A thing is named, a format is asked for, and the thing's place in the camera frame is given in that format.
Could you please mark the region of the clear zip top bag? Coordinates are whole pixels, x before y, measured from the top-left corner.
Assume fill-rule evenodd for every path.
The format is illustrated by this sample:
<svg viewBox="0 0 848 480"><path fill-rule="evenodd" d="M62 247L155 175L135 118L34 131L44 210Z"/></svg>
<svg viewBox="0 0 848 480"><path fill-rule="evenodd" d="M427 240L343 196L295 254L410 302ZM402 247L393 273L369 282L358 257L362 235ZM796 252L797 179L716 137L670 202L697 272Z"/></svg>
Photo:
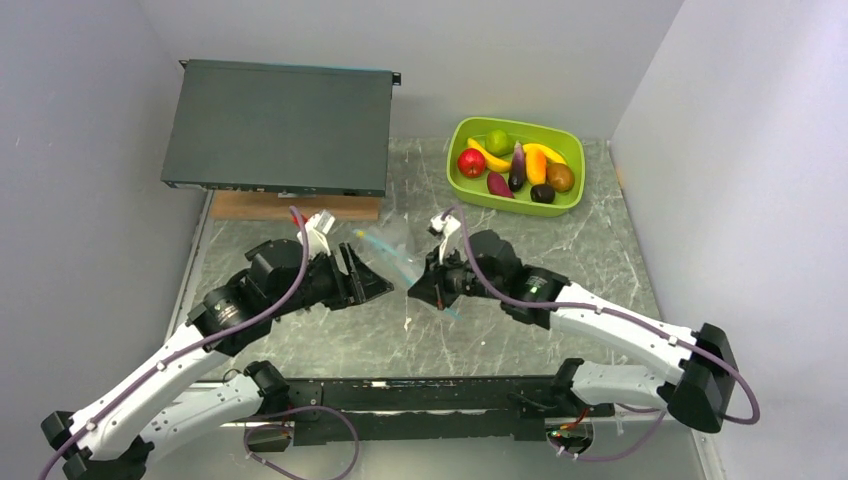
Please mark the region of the clear zip top bag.
<svg viewBox="0 0 848 480"><path fill-rule="evenodd" d="M365 263L391 281L395 290L409 300L408 290L424 273L425 260L415 246L406 214L390 214L386 220L367 227L353 228L352 234L367 251Z"/></svg>

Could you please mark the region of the purple sweet potato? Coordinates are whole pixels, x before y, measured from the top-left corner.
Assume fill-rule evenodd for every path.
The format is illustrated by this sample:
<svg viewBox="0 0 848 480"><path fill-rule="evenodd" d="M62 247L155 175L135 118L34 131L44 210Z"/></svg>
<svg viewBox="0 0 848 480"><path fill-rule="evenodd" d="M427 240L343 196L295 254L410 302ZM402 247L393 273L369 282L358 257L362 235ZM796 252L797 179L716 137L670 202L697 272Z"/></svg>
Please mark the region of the purple sweet potato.
<svg viewBox="0 0 848 480"><path fill-rule="evenodd" d="M511 191L505 178L493 171L489 171L486 176L486 185L488 192L502 198L514 199L514 194Z"/></svg>

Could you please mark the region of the dark plum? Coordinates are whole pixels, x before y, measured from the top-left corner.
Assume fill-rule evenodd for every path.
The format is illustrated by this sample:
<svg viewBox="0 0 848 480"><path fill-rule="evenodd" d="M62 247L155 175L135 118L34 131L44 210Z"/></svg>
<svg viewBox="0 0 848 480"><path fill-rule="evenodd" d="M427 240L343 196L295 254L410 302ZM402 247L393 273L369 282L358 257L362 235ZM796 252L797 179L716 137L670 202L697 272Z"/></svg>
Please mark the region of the dark plum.
<svg viewBox="0 0 848 480"><path fill-rule="evenodd" d="M530 198L535 203L551 204L556 199L556 195L556 190L546 183L533 185L530 190Z"/></svg>

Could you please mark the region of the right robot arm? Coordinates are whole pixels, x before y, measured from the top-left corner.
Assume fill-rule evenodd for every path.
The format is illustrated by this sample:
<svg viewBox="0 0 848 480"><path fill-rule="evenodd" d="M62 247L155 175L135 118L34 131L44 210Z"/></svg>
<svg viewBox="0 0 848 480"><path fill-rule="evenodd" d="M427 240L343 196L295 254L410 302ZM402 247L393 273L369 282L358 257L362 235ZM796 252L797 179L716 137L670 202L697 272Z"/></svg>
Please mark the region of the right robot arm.
<svg viewBox="0 0 848 480"><path fill-rule="evenodd" d="M461 296L497 299L513 320L581 334L633 359L631 365L563 362L551 388L557 411L574 415L599 404L667 411L697 431L717 433L739 371L726 332L710 323L692 330L653 320L606 301L566 276L523 263L512 245L485 230L469 239L472 254L436 247L409 297L444 310Z"/></svg>

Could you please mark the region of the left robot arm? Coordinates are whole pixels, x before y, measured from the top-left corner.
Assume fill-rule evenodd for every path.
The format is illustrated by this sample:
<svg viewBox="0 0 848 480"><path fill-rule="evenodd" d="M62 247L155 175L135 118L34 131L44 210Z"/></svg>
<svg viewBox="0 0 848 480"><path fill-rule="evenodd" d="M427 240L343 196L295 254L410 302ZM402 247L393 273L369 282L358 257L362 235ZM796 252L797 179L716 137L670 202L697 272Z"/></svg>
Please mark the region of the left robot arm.
<svg viewBox="0 0 848 480"><path fill-rule="evenodd" d="M150 420L200 376L266 336L274 320L321 304L357 306L393 289L350 245L341 257L311 254L294 240L267 241L245 255L249 266L210 291L166 344L97 402L42 423L69 479L90 479L128 451Z"/></svg>

